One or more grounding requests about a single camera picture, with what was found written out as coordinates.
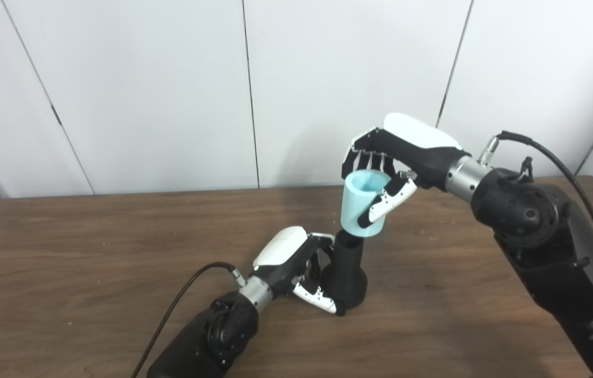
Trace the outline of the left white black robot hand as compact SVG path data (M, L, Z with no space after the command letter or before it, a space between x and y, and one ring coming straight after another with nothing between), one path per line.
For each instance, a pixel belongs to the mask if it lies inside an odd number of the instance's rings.
M299 299L337 316L346 314L320 285L319 253L333 252L332 234L308 233L301 226L280 230L253 261L253 269L241 294L261 312L281 296Z

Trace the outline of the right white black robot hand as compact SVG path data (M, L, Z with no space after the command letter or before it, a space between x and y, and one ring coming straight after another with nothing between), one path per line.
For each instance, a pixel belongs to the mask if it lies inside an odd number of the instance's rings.
M341 167L342 179L355 171L371 169L388 175L388 183L354 218L368 229L395 210L420 187L446 191L451 167L471 158L450 135L406 114L385 116L383 126L352 139Z

